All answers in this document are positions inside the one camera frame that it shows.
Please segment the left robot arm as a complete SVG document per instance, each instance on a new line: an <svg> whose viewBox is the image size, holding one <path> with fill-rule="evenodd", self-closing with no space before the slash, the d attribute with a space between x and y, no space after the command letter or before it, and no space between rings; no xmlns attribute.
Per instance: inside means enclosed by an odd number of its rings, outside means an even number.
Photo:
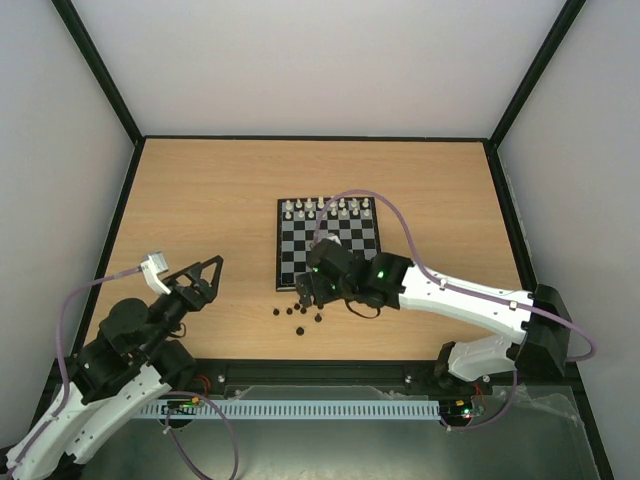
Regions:
<svg viewBox="0 0 640 480"><path fill-rule="evenodd" d="M164 256L138 266L157 294L117 302L96 338L60 357L62 387L25 438L6 454L11 479L58 478L58 468L86 464L145 405L192 380L196 361L177 338L185 316L217 297L223 259L214 256L161 279Z"/></svg>

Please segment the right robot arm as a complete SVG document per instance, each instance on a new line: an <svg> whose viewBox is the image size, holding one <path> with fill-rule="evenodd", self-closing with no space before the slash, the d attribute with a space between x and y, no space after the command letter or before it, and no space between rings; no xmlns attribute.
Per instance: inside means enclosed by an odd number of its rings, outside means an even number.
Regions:
<svg viewBox="0 0 640 480"><path fill-rule="evenodd" d="M309 270L295 288L303 306L342 301L375 311L385 307L436 313L489 331L472 342L442 346L434 369L438 384L455 392L467 383L509 371L559 380L566 370L568 320L558 292L507 291L447 277L410 258L381 252L367 259L323 239L308 255Z"/></svg>

